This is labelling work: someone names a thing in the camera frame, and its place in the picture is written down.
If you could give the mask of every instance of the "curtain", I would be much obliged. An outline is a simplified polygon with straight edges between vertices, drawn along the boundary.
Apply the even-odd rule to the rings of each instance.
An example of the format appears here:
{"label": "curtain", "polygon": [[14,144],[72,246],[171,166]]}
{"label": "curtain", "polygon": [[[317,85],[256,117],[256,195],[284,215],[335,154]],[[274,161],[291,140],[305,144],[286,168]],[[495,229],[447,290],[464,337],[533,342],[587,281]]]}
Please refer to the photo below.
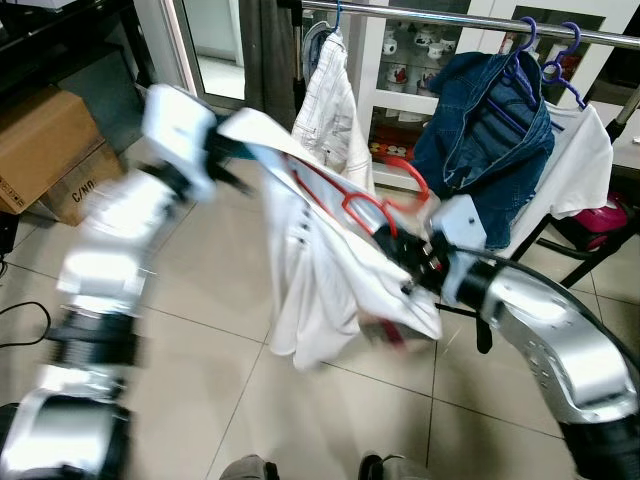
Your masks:
{"label": "curtain", "polygon": [[291,10],[277,0],[240,0],[245,104],[287,130],[296,118],[293,100]]}

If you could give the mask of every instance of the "brown cardboard box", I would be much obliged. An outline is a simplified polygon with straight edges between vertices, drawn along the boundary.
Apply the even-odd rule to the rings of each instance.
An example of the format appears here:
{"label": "brown cardboard box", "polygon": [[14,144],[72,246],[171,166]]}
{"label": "brown cardboard box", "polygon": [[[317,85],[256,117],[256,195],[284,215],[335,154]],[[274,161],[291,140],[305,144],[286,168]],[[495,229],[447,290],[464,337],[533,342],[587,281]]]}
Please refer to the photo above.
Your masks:
{"label": "brown cardboard box", "polygon": [[123,175],[122,166],[109,145],[103,143],[49,189],[34,213],[78,225],[85,216],[84,201],[100,183]]}
{"label": "brown cardboard box", "polygon": [[5,109],[0,210],[25,210],[103,141],[82,99],[55,87]]}

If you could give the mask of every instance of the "hanger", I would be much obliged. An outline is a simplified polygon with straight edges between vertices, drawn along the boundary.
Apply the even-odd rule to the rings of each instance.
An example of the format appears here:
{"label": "hanger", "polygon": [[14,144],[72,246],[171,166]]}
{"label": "hanger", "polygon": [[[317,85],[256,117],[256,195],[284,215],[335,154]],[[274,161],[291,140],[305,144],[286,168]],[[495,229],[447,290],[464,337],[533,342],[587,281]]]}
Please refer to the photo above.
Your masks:
{"label": "hanger", "polygon": [[559,52],[554,60],[550,62],[546,62],[542,66],[543,71],[547,67],[554,68],[550,78],[546,78],[544,75],[542,75],[542,82],[547,85],[553,85],[553,84],[559,83],[560,85],[562,85],[563,87],[565,87],[567,90],[569,90],[571,93],[575,95],[578,105],[580,105],[580,108],[584,110],[585,108],[587,108],[587,105],[584,103],[582,98],[580,98],[580,92],[578,92],[578,90],[576,90],[576,88],[573,85],[571,85],[568,81],[562,78],[562,65],[560,65],[560,61],[562,60],[562,57],[566,55],[571,55],[573,52],[576,51],[576,49],[578,48],[578,45],[580,45],[580,39],[582,37],[582,34],[580,33],[580,27],[578,27],[578,25],[576,25],[573,22],[562,22],[562,25],[573,30],[573,32],[575,33],[575,40],[573,42],[573,45],[571,45],[566,50],[562,50],[561,52]]}
{"label": "hanger", "polygon": [[[414,200],[412,204],[409,205],[400,205],[393,200],[383,199],[382,201],[376,199],[372,195],[362,192],[360,190],[349,190],[348,187],[345,187],[336,179],[327,175],[317,166],[302,160],[298,157],[294,157],[292,155],[288,155],[289,160],[294,160],[298,165],[311,170],[316,175],[320,176],[325,182],[331,185],[335,190],[342,194],[343,199],[341,202],[342,209],[349,215],[368,235],[372,236],[374,232],[374,227],[367,224],[367,222],[363,219],[363,215],[358,214],[356,212],[356,208],[354,208],[352,202],[356,199],[364,200],[374,207],[375,210],[378,210],[382,217],[389,224],[389,229],[391,230],[391,236],[397,238],[398,236],[398,226],[396,225],[395,220],[393,219],[393,215],[389,212],[389,207],[392,207],[400,212],[410,213],[419,210],[428,200],[429,198],[429,187],[427,186],[427,182],[422,178],[420,173],[411,166],[406,160],[403,160],[398,157],[387,157],[385,158],[385,163],[392,167],[397,167],[405,170],[411,175],[417,182],[420,187],[420,193]],[[335,217],[333,212],[324,204],[324,202],[318,198],[318,196],[313,192],[313,190],[307,185],[305,181],[302,180],[296,166],[291,165],[289,163],[289,168],[295,179],[296,183],[305,191],[309,196],[320,206],[325,212],[329,215]]]}
{"label": "hanger", "polygon": [[533,42],[536,40],[536,36],[538,35],[538,25],[536,24],[536,21],[531,18],[531,17],[522,17],[520,20],[522,20],[523,22],[528,23],[531,26],[531,36],[529,38],[529,41],[524,44],[524,45],[519,45],[518,48],[516,48],[516,51],[513,54],[513,72],[510,72],[508,69],[508,66],[506,66],[504,68],[504,76],[511,79],[511,80],[517,80],[518,83],[520,85],[522,85],[522,87],[525,89],[527,96],[529,97],[529,101],[531,102],[532,106],[537,106],[538,102],[536,101],[536,97],[533,94],[533,89],[531,88],[531,84],[529,83],[529,80],[527,79],[527,77],[522,73],[522,68],[520,68],[520,54],[525,51],[526,49],[528,49],[531,45],[533,45]]}
{"label": "hanger", "polygon": [[336,0],[336,24],[331,30],[331,33],[336,33],[338,31],[338,27],[340,26],[340,10],[342,7],[340,6],[340,0]]}
{"label": "hanger", "polygon": [[[522,87],[525,89],[527,95],[529,96],[530,106],[531,107],[537,107],[538,106],[538,102],[536,101],[536,98],[535,98],[535,96],[533,94],[533,89],[531,88],[531,84],[529,83],[529,80],[527,79],[527,77],[522,73],[522,69],[520,68],[519,55],[520,55],[521,52],[525,51],[531,45],[533,45],[533,42],[535,41],[536,36],[537,36],[538,26],[536,24],[536,21],[531,17],[523,17],[520,20],[522,20],[523,22],[528,23],[531,26],[531,36],[529,38],[529,41],[526,44],[518,46],[518,48],[514,52],[514,55],[513,55],[513,61],[514,61],[513,72],[509,72],[508,68],[505,67],[503,74],[504,74],[505,77],[507,77],[509,79],[517,80],[518,83],[520,83],[520,85],[522,85]],[[500,108],[500,106],[496,102],[494,102],[490,97],[487,97],[487,103],[489,104],[489,106],[491,108],[493,108],[493,110],[495,110],[495,112],[505,122],[507,122],[509,125],[511,125],[512,128],[514,128],[515,130],[520,132],[522,135],[526,135],[527,134],[527,131],[524,129],[524,127],[522,127],[518,122],[516,122],[513,118],[511,118],[509,116],[509,114],[507,112],[505,112],[502,108]],[[564,128],[562,126],[558,125],[557,123],[555,123],[553,121],[551,122],[551,125],[553,127],[555,127],[556,129],[560,130],[560,131],[564,130]]]}

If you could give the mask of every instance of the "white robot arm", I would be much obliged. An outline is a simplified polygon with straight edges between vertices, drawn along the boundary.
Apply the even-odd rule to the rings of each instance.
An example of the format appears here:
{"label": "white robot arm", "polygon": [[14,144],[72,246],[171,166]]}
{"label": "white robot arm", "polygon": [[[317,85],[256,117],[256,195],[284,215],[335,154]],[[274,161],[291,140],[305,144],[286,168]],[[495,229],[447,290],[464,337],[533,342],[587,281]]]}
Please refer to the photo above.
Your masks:
{"label": "white robot arm", "polygon": [[[131,422],[118,400],[135,363],[149,253],[181,201],[211,201],[217,181],[248,190],[222,166],[235,142],[218,135],[214,113],[187,93],[154,86],[143,130],[159,164],[104,190],[80,227],[58,284],[69,297],[66,318],[49,335],[51,363],[0,445],[1,480],[122,478]],[[374,239],[414,272],[415,284],[473,307],[479,332],[490,325],[524,355],[582,478],[638,480],[638,397],[593,315],[535,272],[463,251],[484,245],[469,198],[446,203],[432,227],[430,248],[406,232],[393,239],[385,226]]]}

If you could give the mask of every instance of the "red hanger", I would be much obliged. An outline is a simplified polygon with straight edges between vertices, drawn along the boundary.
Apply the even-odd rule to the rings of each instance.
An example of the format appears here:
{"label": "red hanger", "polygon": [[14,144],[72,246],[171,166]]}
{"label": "red hanger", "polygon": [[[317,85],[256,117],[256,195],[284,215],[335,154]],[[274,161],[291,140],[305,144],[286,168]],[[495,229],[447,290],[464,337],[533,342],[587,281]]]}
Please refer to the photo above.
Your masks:
{"label": "red hanger", "polygon": [[[372,204],[373,206],[375,206],[378,210],[380,210],[382,215],[385,217],[385,219],[389,223],[389,228],[391,229],[391,235],[393,237],[397,237],[398,236],[398,228],[396,226],[395,220],[393,219],[393,216],[391,215],[391,213],[389,213],[388,207],[390,206],[390,207],[392,207],[392,208],[394,208],[394,209],[396,209],[396,210],[398,210],[400,212],[404,212],[404,213],[414,213],[414,212],[418,211],[425,204],[425,202],[429,199],[429,187],[427,186],[427,182],[425,182],[425,180],[422,178],[420,173],[414,167],[412,167],[406,160],[403,160],[403,159],[401,159],[399,157],[387,156],[385,158],[385,163],[387,165],[391,166],[391,167],[396,167],[396,168],[400,168],[402,170],[405,170],[406,172],[409,173],[409,175],[412,178],[414,178],[418,182],[418,186],[420,187],[420,193],[416,197],[416,199],[413,201],[413,203],[411,203],[409,205],[400,205],[400,204],[396,203],[395,201],[389,200],[389,199],[384,199],[382,202],[380,202],[379,200],[377,200],[373,196],[369,195],[368,193],[364,193],[364,192],[360,192],[360,191],[350,192],[346,188],[344,188],[342,185],[340,185],[338,182],[336,182],[333,178],[329,177],[326,173],[324,173],[322,170],[320,170],[317,166],[315,166],[315,165],[313,165],[313,164],[311,164],[311,163],[309,163],[309,162],[307,162],[305,160],[302,160],[302,159],[300,159],[298,157],[294,157],[293,155],[288,155],[288,156],[289,156],[289,158],[296,160],[297,162],[301,163],[302,165],[304,165],[308,169],[312,170],[314,173],[319,175],[323,180],[325,180],[327,183],[329,183],[333,188],[335,188],[338,192],[340,192],[344,196],[344,199],[343,199],[343,201],[341,203],[342,208],[344,209],[344,211],[347,212],[347,214],[365,232],[367,232],[367,234],[369,234],[369,235],[373,235],[373,233],[374,233],[372,228],[369,225],[367,225],[364,222],[364,220],[362,220],[362,218],[360,218],[358,216],[358,214],[351,207],[351,202],[354,199],[360,198],[362,200],[365,200],[365,201],[369,202],[370,204]],[[293,178],[296,180],[298,185],[305,192],[307,192],[311,196],[311,198],[313,198],[313,200],[325,212],[327,212],[329,215],[333,216],[331,211],[324,205],[324,203],[317,197],[317,195],[315,195],[313,193],[311,188],[309,188],[309,186],[304,181],[302,181],[302,179],[298,175],[298,172],[293,168],[291,168],[291,172],[292,172]]]}

